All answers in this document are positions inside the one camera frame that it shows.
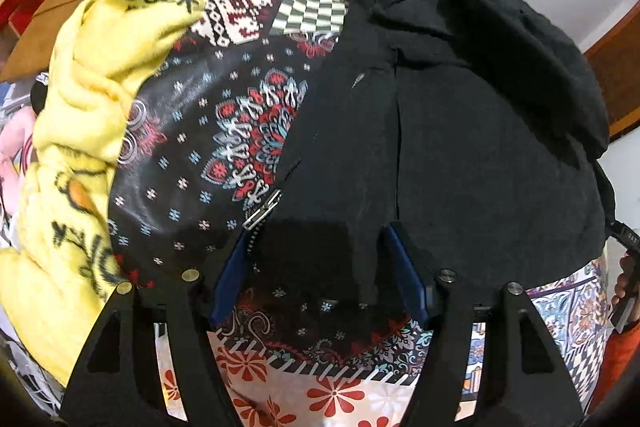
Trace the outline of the person's hand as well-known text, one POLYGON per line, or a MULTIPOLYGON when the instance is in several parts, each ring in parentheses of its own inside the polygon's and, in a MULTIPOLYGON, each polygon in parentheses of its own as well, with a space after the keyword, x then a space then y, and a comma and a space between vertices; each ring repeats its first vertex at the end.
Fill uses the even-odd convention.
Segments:
POLYGON ((620 259, 620 275, 614 285, 612 307, 620 319, 617 327, 630 326, 639 321, 639 268, 637 259, 628 253, 620 259))

